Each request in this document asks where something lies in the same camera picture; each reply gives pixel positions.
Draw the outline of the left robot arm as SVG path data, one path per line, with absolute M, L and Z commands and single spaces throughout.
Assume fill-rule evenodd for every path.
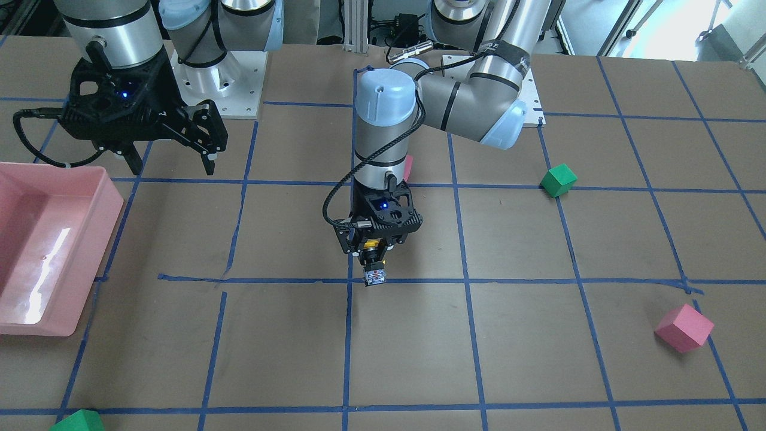
M 443 76 L 449 65 L 415 57 L 359 76 L 355 166 L 323 211 L 351 181 L 348 217 L 324 219 L 366 272 L 383 271 L 386 252 L 423 224 L 405 179 L 408 141 L 421 126 L 502 150 L 514 145 L 529 112 L 521 91 L 549 7 L 548 1 L 432 1 L 425 28 L 437 42 L 469 53 L 466 76 Z

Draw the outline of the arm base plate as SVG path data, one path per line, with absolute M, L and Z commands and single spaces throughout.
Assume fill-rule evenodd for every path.
M 256 119 L 268 58 L 264 51 L 230 51 L 216 65 L 192 68 L 180 65 L 174 51 L 171 65 L 186 104 L 212 100 L 224 119 Z
M 520 72 L 514 66 L 509 65 L 503 60 L 498 60 L 497 57 L 492 57 L 489 60 L 482 60 L 477 66 L 474 62 L 471 62 L 467 63 L 467 65 L 460 65 L 456 68 L 445 70 L 442 74 L 444 77 L 448 77 L 452 81 L 466 83 L 474 72 L 503 77 L 504 79 L 514 82 L 514 84 L 519 87 L 516 98 L 524 101 L 527 106 L 524 120 L 525 128 L 545 125 L 545 113 L 540 102 L 536 82 L 534 82 L 533 69 L 531 69 L 530 66 L 528 71 L 526 71 L 526 74 L 521 76 Z

